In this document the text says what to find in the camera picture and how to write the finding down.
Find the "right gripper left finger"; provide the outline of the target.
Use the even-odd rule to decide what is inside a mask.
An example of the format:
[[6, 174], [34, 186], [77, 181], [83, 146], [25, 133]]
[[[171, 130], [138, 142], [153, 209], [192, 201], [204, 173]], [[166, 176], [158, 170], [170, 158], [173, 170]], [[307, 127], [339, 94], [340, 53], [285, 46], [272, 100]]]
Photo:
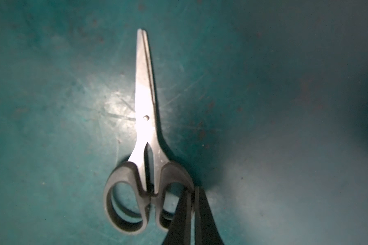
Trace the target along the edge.
[[191, 243], [192, 196], [184, 190], [163, 245], [190, 245]]

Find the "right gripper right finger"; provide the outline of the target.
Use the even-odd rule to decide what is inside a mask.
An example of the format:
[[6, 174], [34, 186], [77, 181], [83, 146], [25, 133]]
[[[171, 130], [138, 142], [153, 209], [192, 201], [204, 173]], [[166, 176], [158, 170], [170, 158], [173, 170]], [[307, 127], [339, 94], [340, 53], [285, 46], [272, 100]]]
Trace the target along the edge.
[[224, 245], [203, 188], [195, 188], [195, 244]]

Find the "small black scissors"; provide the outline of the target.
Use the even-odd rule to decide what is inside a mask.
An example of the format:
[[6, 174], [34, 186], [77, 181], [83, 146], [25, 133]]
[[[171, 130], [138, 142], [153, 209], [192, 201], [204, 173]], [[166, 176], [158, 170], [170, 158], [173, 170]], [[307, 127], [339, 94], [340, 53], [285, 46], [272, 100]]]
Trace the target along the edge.
[[[151, 54], [148, 35], [144, 29], [137, 30], [136, 48], [136, 144], [128, 160], [120, 163], [111, 172], [103, 192], [103, 207], [110, 223], [118, 231], [128, 235], [138, 235], [146, 229], [151, 205], [155, 207], [157, 225], [162, 230], [168, 230], [171, 221], [164, 217], [163, 206], [166, 191], [171, 184], [183, 185], [190, 196], [195, 192], [194, 182], [189, 173], [182, 165], [170, 160], [160, 146]], [[147, 147], [151, 148], [153, 154], [154, 187], [152, 191], [147, 189], [144, 156]], [[132, 188], [141, 221], [136, 223], [126, 221], [115, 211], [112, 192], [119, 183], [127, 184]]]

